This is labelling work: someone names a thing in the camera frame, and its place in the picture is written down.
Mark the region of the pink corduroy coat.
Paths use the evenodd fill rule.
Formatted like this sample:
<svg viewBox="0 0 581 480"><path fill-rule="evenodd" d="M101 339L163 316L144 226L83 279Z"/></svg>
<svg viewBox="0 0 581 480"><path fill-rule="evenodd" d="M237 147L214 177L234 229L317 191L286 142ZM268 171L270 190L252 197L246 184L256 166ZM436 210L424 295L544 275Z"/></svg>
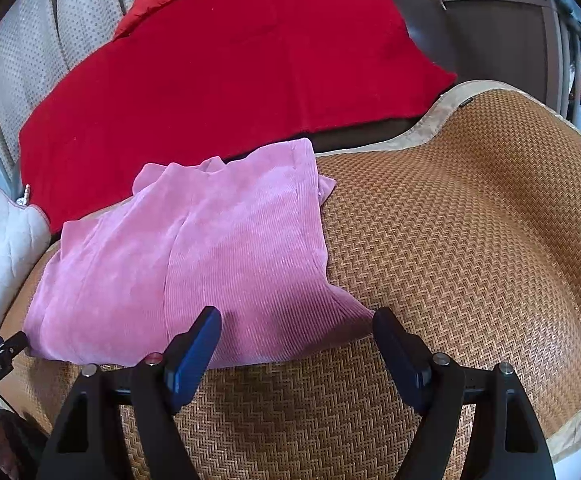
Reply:
<svg viewBox="0 0 581 480"><path fill-rule="evenodd" d="M234 162L146 165L126 202L64 225L25 318L30 351L131 366L208 306L222 318L214 368L366 336L371 311L327 278L321 208L335 185L303 139Z"/></svg>

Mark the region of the woven bamboo mat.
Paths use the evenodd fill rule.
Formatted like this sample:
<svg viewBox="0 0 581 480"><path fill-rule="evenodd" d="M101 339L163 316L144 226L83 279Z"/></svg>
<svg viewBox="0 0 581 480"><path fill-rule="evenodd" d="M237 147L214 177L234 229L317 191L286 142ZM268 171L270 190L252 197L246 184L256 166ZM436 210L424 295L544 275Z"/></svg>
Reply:
<svg viewBox="0 0 581 480"><path fill-rule="evenodd" d="M375 342L381 308L461 366L511 364L554 466L557 440L581 417L581 132L507 84L473 81L394 139L314 155L336 183L321 208L327 278L371 311L371 330L289 361L214 368L211 358L174 416L197 479L397 479L421 416ZM25 333L59 241L27 276L4 336ZM28 346L0 396L46 446L89 364ZM463 479L475 410L461 411L441 479ZM132 479L153 479L133 408L120 415Z"/></svg>

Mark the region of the grey wooden crib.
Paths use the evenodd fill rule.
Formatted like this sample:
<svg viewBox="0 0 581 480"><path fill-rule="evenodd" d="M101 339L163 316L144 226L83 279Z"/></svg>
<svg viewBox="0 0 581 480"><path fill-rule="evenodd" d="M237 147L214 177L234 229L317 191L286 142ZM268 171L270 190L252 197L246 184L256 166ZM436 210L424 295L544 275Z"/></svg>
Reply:
<svg viewBox="0 0 581 480"><path fill-rule="evenodd" d="M581 21L563 0L393 0L428 58L458 81L534 96L581 130Z"/></svg>

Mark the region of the beige dotted curtain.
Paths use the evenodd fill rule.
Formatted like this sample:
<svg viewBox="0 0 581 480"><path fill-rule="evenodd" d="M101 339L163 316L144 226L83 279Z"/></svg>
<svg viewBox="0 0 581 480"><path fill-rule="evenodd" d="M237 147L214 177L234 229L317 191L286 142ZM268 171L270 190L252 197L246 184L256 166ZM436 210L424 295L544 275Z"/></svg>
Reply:
<svg viewBox="0 0 581 480"><path fill-rule="evenodd" d="M0 161L25 184L19 136L36 107L89 55L112 41L134 0L16 0L0 21ZM381 122L412 122L386 119ZM337 150L339 128L308 136L315 148Z"/></svg>

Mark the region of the red blanket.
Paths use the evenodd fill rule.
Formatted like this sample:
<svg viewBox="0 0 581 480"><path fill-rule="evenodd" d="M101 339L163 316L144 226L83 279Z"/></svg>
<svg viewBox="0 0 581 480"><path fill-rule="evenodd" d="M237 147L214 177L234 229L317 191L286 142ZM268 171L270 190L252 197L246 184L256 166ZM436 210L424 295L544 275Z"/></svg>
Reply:
<svg viewBox="0 0 581 480"><path fill-rule="evenodd" d="M393 0L168 0L70 70L22 127L52 232L193 166L303 134L423 116L455 75Z"/></svg>

